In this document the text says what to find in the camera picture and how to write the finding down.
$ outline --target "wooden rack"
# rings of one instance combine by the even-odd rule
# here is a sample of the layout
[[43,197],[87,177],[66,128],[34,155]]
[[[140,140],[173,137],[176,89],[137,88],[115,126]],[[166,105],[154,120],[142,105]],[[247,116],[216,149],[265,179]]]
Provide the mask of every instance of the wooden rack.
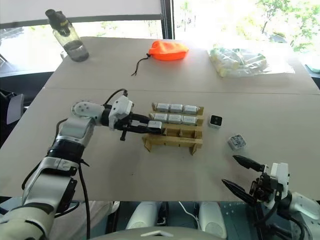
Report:
[[188,147],[191,155],[195,154],[197,149],[200,149],[203,144],[202,131],[204,123],[204,107],[200,107],[197,115],[173,113],[173,112],[159,112],[152,106],[151,114],[175,114],[181,116],[197,117],[196,126],[184,124],[163,124],[163,135],[156,135],[148,133],[142,140],[144,147],[151,152],[153,145],[164,145],[174,147]]

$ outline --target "water bottle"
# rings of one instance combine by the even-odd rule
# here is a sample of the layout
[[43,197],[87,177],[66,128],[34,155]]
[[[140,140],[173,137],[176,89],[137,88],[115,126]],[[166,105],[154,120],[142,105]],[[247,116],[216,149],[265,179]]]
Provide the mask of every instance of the water bottle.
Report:
[[89,53],[84,43],[78,37],[71,22],[63,15],[62,11],[49,9],[45,12],[53,29],[53,35],[61,44],[69,57],[75,62],[85,61]]

